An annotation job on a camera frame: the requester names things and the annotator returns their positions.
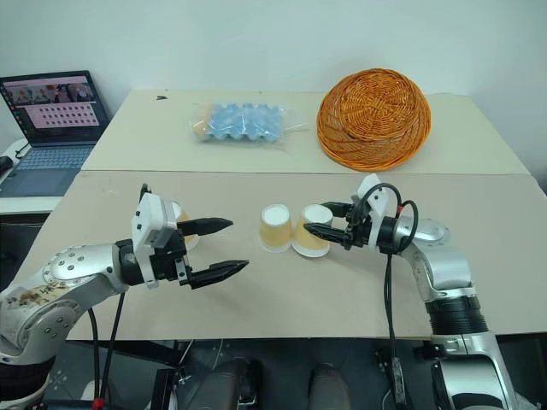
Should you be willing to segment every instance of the robotic arm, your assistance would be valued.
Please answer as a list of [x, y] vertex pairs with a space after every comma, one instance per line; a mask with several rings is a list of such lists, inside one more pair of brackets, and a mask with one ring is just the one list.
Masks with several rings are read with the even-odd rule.
[[[488, 331], [480, 312], [469, 265], [463, 254], [450, 245], [450, 230], [434, 220], [420, 220], [413, 226], [411, 218], [398, 216], [401, 208], [395, 218], [385, 216], [386, 185], [372, 174], [352, 196], [353, 203], [323, 204], [334, 216], [346, 218], [345, 231], [322, 224], [306, 224], [306, 229], [346, 249], [367, 245], [380, 253], [400, 255], [412, 266], [430, 316], [431, 340], [438, 355], [432, 366], [432, 378], [440, 408], [516, 410], [507, 368], [496, 338]], [[408, 238], [411, 242], [399, 251]], [[394, 382], [396, 402], [404, 404], [404, 392], [400, 395], [403, 387], [402, 384], [397, 387], [397, 375]]]
[[0, 409], [39, 403], [57, 350], [87, 309], [129, 286], [178, 280], [193, 289], [229, 278], [248, 261], [224, 261], [193, 272], [184, 237], [220, 231], [232, 222], [179, 222], [180, 205], [146, 185], [132, 218], [132, 239], [71, 247], [53, 256], [26, 282], [0, 293]]

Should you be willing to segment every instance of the orange wicker basket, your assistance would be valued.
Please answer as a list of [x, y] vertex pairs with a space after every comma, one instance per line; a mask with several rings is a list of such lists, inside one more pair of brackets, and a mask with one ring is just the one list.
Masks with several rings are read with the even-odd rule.
[[323, 150], [358, 171], [380, 171], [408, 160], [430, 129], [431, 112], [418, 86], [380, 68], [340, 81], [317, 114]]

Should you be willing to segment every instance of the blue egg carton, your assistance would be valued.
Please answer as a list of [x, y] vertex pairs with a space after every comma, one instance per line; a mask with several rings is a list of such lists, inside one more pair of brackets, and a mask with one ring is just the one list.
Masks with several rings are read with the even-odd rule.
[[275, 142], [282, 135], [282, 109], [267, 104], [215, 104], [207, 125], [211, 139]]

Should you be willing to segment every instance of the table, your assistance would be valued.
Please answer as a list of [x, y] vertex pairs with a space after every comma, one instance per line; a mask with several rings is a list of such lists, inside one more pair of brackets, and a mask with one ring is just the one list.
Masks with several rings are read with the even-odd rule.
[[[21, 149], [26, 144], [26, 139], [22, 138], [13, 142], [3, 155], [9, 156], [14, 162], [14, 166], [17, 165], [19, 160], [15, 158], [15, 151]], [[0, 184], [9, 175], [6, 173], [0, 178]], [[48, 214], [59, 203], [62, 196], [26, 196], [26, 197], [13, 197], [13, 198], [0, 198], [0, 215], [13, 215], [13, 214]]]
[[[315, 118], [322, 98], [313, 92], [133, 90], [82, 169], [356, 173], [332, 161], [317, 142]], [[429, 138], [412, 159], [388, 173], [528, 173], [469, 97], [437, 94], [427, 101]], [[279, 145], [198, 142], [189, 122], [211, 102], [280, 104], [308, 126], [288, 132]]]
[[[468, 258], [483, 305], [497, 334], [547, 330], [541, 309], [547, 276], [547, 198], [533, 177], [385, 173], [422, 218], [448, 225]], [[222, 284], [200, 290], [161, 283], [127, 292], [118, 338], [387, 337], [382, 299], [385, 257], [333, 245], [308, 260], [291, 249], [269, 254], [257, 242], [263, 206], [283, 202], [295, 220], [311, 202], [346, 200], [362, 174], [179, 173], [82, 171], [48, 218], [16, 280], [36, 272], [69, 245], [130, 237], [143, 182], [180, 202], [193, 217], [220, 216], [235, 225], [203, 237], [190, 254], [195, 268], [229, 259], [251, 263]], [[431, 329], [409, 266], [394, 258], [394, 324], [398, 337], [428, 337]], [[116, 298], [95, 309], [108, 338]], [[91, 338], [87, 318], [71, 339]]]

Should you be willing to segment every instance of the white wall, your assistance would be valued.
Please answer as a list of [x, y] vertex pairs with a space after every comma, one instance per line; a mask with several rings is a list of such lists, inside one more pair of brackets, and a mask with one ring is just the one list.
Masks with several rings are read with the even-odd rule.
[[[369, 67], [471, 96], [547, 185], [543, 0], [0, 0], [0, 75], [89, 69], [133, 87], [327, 91]], [[0, 150], [21, 132], [0, 104]]]

